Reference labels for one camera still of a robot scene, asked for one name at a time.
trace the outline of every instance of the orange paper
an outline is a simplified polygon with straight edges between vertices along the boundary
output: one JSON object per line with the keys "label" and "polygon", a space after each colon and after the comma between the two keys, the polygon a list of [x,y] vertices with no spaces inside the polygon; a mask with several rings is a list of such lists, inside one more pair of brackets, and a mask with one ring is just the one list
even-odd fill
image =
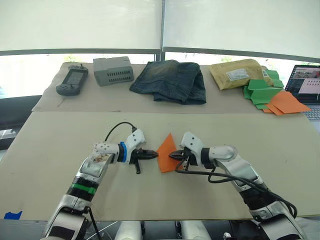
{"label": "orange paper", "polygon": [[262,109],[262,111],[266,114],[272,114],[273,111],[271,111],[270,109]]}
{"label": "orange paper", "polygon": [[176,151],[176,145],[171,133],[166,137],[164,142],[161,144],[159,149],[157,150],[159,156],[158,164],[160,171],[162,173],[167,173],[174,171],[176,166],[179,164],[179,161],[172,159],[169,157],[169,154]]}
{"label": "orange paper", "polygon": [[292,94],[288,91],[281,91],[275,95],[270,104],[275,106],[284,114],[293,114],[299,112],[310,111],[310,108],[299,102]]}
{"label": "orange paper", "polygon": [[273,106],[271,103],[266,104],[266,106],[268,107],[268,109],[270,109],[277,116],[284,114],[282,111],[280,111],[278,108]]}

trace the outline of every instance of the denim jeans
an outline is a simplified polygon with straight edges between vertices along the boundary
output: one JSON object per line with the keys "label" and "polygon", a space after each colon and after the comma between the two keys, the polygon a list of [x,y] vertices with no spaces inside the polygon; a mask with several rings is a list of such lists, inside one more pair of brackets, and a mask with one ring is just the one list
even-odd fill
{"label": "denim jeans", "polygon": [[204,79],[200,66],[194,62],[148,62],[130,90],[138,94],[153,94],[154,101],[183,105],[206,103]]}

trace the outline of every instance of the green band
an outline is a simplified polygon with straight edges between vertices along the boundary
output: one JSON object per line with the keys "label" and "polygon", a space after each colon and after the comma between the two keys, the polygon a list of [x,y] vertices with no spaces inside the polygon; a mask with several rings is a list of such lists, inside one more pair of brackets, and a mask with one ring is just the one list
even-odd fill
{"label": "green band", "polygon": [[88,192],[88,194],[91,194],[91,195],[94,195],[97,191],[97,189],[95,189],[94,187],[83,186],[83,185],[77,184],[77,183],[72,183],[71,187],[75,188],[75,189],[84,190],[84,191]]}

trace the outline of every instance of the white table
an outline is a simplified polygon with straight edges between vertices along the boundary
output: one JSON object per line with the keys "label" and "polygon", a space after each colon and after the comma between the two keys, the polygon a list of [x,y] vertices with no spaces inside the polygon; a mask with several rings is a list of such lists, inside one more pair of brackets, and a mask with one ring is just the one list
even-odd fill
{"label": "white table", "polygon": [[[151,94],[138,94],[129,90],[133,82],[99,86],[93,74],[93,64],[83,63],[89,69],[88,79],[77,96],[60,96],[56,86],[61,84],[68,73],[68,66],[78,64],[65,62],[44,91],[42,98],[33,108],[35,112],[125,112],[125,113],[260,113],[251,102],[244,99],[241,88],[220,91],[208,66],[200,66],[206,89],[206,104],[180,105],[174,102],[157,102]],[[133,64],[136,79],[144,64]]]}
{"label": "white table", "polygon": [[[268,187],[294,203],[299,216],[320,214],[320,136],[302,114],[164,114],[33,112],[0,162],[0,216],[23,211],[22,220],[48,220],[92,145],[110,128],[130,121],[141,128],[145,149],[157,150],[172,133],[234,145]],[[127,138],[117,129],[109,141]],[[231,183],[205,176],[160,173],[157,160],[111,165],[93,198],[97,220],[247,219],[247,206]]]}

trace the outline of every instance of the laptop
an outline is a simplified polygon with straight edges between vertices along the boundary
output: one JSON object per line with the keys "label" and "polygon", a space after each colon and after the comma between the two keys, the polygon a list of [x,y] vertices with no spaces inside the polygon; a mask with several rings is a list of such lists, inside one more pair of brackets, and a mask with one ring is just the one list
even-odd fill
{"label": "laptop", "polygon": [[311,111],[304,114],[320,126],[320,65],[295,65],[285,90],[292,93],[299,102]]}

